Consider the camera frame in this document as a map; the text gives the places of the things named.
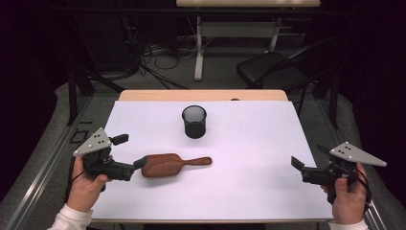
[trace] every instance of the person's hand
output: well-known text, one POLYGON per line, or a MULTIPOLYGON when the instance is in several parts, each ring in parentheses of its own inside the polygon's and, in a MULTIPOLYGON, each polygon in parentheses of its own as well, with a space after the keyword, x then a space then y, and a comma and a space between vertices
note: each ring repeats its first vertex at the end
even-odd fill
MULTIPOLYGON (((357 169, 367 176, 361 164, 357 163, 357 169)), ((322 186, 322 188, 328 193, 327 186, 322 186)), ((338 178, 335 180, 335 192, 336 198, 332 204, 332 215, 335 222, 339 224, 361 222, 364 218, 367 195, 365 188, 358 181, 348 187, 346 178, 338 178)))
POLYGON ((105 174, 100 174, 95 178, 83 171, 83 156, 77 156, 72 178, 79 174, 80 176, 72 182, 71 193, 66 205, 74 210, 87 213, 98 200, 102 186, 109 179, 105 174))

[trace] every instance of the black cup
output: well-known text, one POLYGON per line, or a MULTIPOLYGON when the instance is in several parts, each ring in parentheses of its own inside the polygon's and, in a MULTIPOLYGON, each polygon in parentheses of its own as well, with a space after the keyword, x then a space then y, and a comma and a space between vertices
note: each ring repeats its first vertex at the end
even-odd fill
POLYGON ((206 133, 206 110, 199 105, 186 107, 182 112, 185 133, 192 139, 202 137, 206 133))

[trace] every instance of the chair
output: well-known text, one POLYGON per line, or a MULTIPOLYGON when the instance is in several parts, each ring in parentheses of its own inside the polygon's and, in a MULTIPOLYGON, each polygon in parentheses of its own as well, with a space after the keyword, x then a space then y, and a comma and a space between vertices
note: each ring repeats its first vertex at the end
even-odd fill
POLYGON ((286 94, 302 90, 297 111, 300 116, 308 85, 319 80, 320 77, 326 76, 331 69, 326 64, 325 68, 309 77, 300 70, 300 66, 321 58, 336 43, 337 37, 332 36, 305 46, 289 57, 284 57, 276 52, 253 57, 237 65, 237 74, 248 85, 247 88, 281 89, 286 94))

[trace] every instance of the desk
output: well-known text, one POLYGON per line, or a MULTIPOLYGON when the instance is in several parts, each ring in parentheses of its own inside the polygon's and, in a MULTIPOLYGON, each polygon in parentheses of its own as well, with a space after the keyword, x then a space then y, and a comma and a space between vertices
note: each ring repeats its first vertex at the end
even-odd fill
POLYGON ((281 90, 124 91, 105 130, 110 136, 129 134, 127 143, 112 149, 118 162, 176 152, 183 159, 211 156, 213 164, 184 167, 174 178, 145 179, 136 171, 131 181, 112 181, 94 207, 93 221, 332 219, 323 191, 303 183, 290 166, 292 154, 309 166, 314 161, 293 104, 281 90), (244 101, 231 102, 234 98, 244 101), (196 140, 183 131, 181 112, 190 104, 208 112, 207 132, 196 140))
MULTIPOLYGON (((316 8, 319 0, 177 0, 178 7, 186 8, 316 8)), ((276 22, 202 22, 197 16, 197 58, 194 79, 202 80, 202 36, 222 37, 270 37, 268 51, 275 50, 281 19, 276 22)))

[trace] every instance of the white sleeve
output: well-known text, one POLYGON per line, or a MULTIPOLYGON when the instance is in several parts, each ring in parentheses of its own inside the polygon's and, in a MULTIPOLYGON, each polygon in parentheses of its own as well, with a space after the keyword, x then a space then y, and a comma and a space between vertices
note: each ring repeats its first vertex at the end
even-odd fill
POLYGON ((48 230, 84 230, 92 219, 92 213, 92 210, 87 213, 79 212, 65 204, 48 230))
POLYGON ((368 225, 364 220, 359 223, 349 225, 338 224, 332 221, 329 222, 328 225, 330 227, 330 230, 368 230, 368 225))

